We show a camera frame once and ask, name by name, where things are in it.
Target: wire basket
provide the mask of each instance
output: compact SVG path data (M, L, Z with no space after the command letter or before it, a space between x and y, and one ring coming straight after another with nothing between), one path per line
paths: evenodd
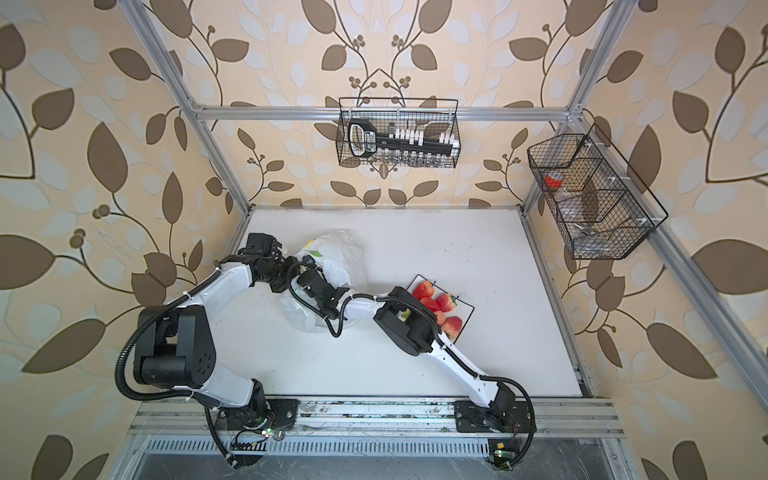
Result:
M458 100L444 98L340 98L339 165L455 168L457 109Z
M668 217L621 152L630 174L618 174L600 146L610 142L593 126L586 135L561 134L528 149L531 172L574 260L621 260ZM663 213L647 211L627 182Z

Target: white plastic bag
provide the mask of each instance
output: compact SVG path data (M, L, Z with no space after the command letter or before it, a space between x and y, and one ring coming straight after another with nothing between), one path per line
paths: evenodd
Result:
M313 238L294 256L301 261L307 255L310 255L323 269L323 275L334 288L347 286L358 292L368 290L366 271L362 265L362 251L345 231L334 230ZM302 300L317 306L315 300L296 285L296 279L291 281L291 286ZM283 294L280 303L283 304L283 311L290 324L300 332L328 333L325 320L298 303L289 291ZM338 320L331 320L334 328L337 322ZM355 323L357 319L347 319L344 322L344 328L353 326Z

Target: black wire mesh basket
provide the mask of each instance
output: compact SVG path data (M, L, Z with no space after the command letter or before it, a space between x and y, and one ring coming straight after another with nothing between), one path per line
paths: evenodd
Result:
M627 162L617 173L601 149L610 141L593 127L587 134L561 134L528 149L534 179L574 260L621 260L667 219L668 213ZM648 194L649 211L632 194Z
M444 98L340 98L339 165L455 168L457 109L458 100Z

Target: brown leaf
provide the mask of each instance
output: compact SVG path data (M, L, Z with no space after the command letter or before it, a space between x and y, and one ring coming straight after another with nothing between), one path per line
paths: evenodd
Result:
M233 205L234 205L234 199L232 198L232 194L227 192L227 194L224 195L224 208L227 209L227 215L232 213Z
M704 100L681 91L672 94L672 112L680 128L689 134L702 131L710 116L710 108Z
M608 69L608 81L615 84L627 80L637 70L642 60L643 54L639 51L622 51Z
M222 38L216 40L210 50L219 60L234 63L248 55L248 42L236 38Z
M502 183L497 182L496 180L480 182L479 184L475 184L475 186L480 190L485 190L486 192L495 192L502 189Z
M72 323L40 347L22 367L22 372L57 372L79 362L98 345L106 328L97 319Z
M301 0L301 8L315 30L326 35L336 30L336 14L324 0Z
M491 204L485 200L480 200L479 198L470 198L467 206L469 208L488 208Z
M273 192L284 192L293 188L293 184L288 184L286 182L269 182L266 187Z
M208 189L211 195L214 195L215 197L218 197L221 195L221 192L224 190L223 185L221 184L221 180L219 180L219 177L211 177L208 179L207 182L205 182L205 187Z
M331 45L326 48L320 67L326 71L336 71L346 63L346 47L344 45Z
M598 221L600 213L600 198L590 178L581 190L581 216L584 221L592 224Z
M451 0L428 0L419 11L419 27L424 33L435 33L448 20Z
M148 80L152 71L141 54L130 48L116 48L109 52L114 64L127 76L134 80Z
M179 140L181 150L187 151L187 124L184 123L182 117L174 118L174 130L176 131L176 139Z
M179 54L176 53L175 50L169 50L168 54L170 55L170 59L174 61L174 65L176 65L176 70L178 70L179 75L183 75L184 68L181 66L181 60L179 59Z
M94 7L99 10L109 10L118 4L118 0L94 0Z
M355 190L355 187L353 187L350 184L346 184L344 182L331 181L331 188L333 189L333 191L335 191L336 193L338 193L343 197L357 196L357 190Z
M148 273L132 273L131 288L141 305L160 306L165 302L165 287Z
M437 97L435 95L427 98L421 104L419 108L437 108Z
M646 13L655 12L659 7L659 0L640 0L640 2L637 4L637 7Z
M606 312L616 310L624 298L626 286L624 277L610 276L594 293L594 301Z
M606 147L611 146L611 124L603 117L594 118L594 132Z
M389 189L389 199L395 204L395 205L405 205L408 201L408 195L406 195L406 192L402 190L395 190L393 188Z
M147 145L154 145L163 137L165 133L165 114L152 115L147 122Z
M29 285L45 275L56 256L40 243L19 235L0 235L0 290Z
M198 240L192 247L189 258L187 258L187 268L190 271L195 271L200 266L200 261L203 259L203 241Z
M693 440L683 440L675 446L672 466L679 480L707 480L707 469Z
M176 223L181 216L181 208L184 206L184 195L181 193L181 184L176 174L171 172L163 189L163 215L168 223Z
M96 180L113 194L128 179L128 162L123 149L104 122L94 129L88 140L88 166Z
M592 49L587 48L584 50L584 53L581 54L581 60L578 62L578 74L581 75L584 73L584 67L587 66L587 62L589 61L589 56L592 55Z
M301 208L304 206L300 198L292 198L290 200L286 200L280 204L281 207L288 207L288 208Z
M518 132L517 135L515 135L515 138L512 138L511 147L512 150L515 148L519 148L520 145L523 145L523 142L525 142L528 139L528 129L523 128Z
M616 343L614 343L611 334L608 333L605 328L600 328L598 330L598 343L600 343L600 349L605 354L605 358L608 359L608 362L622 368L621 357L619 357L619 351L616 349Z
M670 480L670 478L667 477L667 474L664 473L664 470L658 468L651 460L641 458L640 461L643 462L643 468L645 469L645 475L648 477L648 480Z
M158 282L165 286L171 286L176 282L176 263L165 253L147 253L144 255L147 263L147 271Z
M339 165L344 168L357 168L360 166L360 159L358 157L347 157L342 160Z
M382 190L380 188L376 188L374 190L368 190L363 194L362 196L362 202L365 205L376 205L376 203L379 201L379 199L382 197Z
M540 60L547 54L547 42L536 37L518 38L509 42L509 49L518 60Z
M72 444L62 435L48 435L35 457L31 480L59 480L72 463Z
M661 145L650 125L645 127L629 156L627 173L637 189L643 193L656 180L661 168Z
M533 102L530 100L518 100L513 101L510 104L506 104L505 108L533 108Z
M587 285L597 290L600 285L613 276L613 260L592 260L587 267Z
M74 109L71 88L43 94L32 103L32 117L45 130L56 130L69 120Z
M728 74L733 74L744 61L744 38L733 27L725 27L715 45L715 62Z
M574 37L583 34L600 18L605 4L606 0L571 0L565 13L565 30Z
M246 131L242 128L237 129L237 137L240 139L243 145L248 147L250 150L256 150L256 142L253 141L253 138L251 138L250 135L247 134Z
M334 124L315 124L315 129L330 141L336 141L336 135L339 133L339 127Z
M693 259L720 293L746 295L768 290L768 251L757 245L717 240L701 247Z
M437 180L428 180L426 182L422 182L413 188L413 196L426 197L427 195L437 190L437 186L439 183L440 182L438 182Z
M22 34L12 23L0 28L0 68L5 71L18 67L27 56Z
M413 45L411 47L411 61L422 70L437 70L437 58L432 49L426 45Z
M102 453L96 458L81 466L77 473L74 474L72 480L96 480L101 470L104 468L104 464L107 463L108 453Z
M689 339L671 326L666 323L652 323L645 333L656 354L673 369L694 379L717 377L704 355Z
M192 16L182 0L150 0L158 20L174 35L187 38L192 33Z
M424 127L424 137L439 137L440 134L448 130L450 126L451 124L445 121L433 121Z
M568 251L566 246L563 246L563 258L565 259L565 266L568 268L568 271L571 273L576 273L576 270L578 270L576 260L571 257L571 253Z
M490 171L498 172L502 170L502 164L500 164L496 160L483 160L482 164L483 164L483 167L485 167Z
M283 165L285 162L282 160L273 160L266 164L266 171L268 172L277 172L283 169Z

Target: wire tray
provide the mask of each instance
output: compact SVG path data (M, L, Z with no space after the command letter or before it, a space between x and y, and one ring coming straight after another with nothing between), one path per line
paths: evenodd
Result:
M457 109L458 100L445 98L340 98L339 165L455 168L461 152ZM360 137L353 125L373 134Z
M528 163L571 257L621 260L669 214L621 152L628 172L618 174L609 164L601 147L610 147L610 141L595 128L532 145ZM647 211L630 182L663 213Z

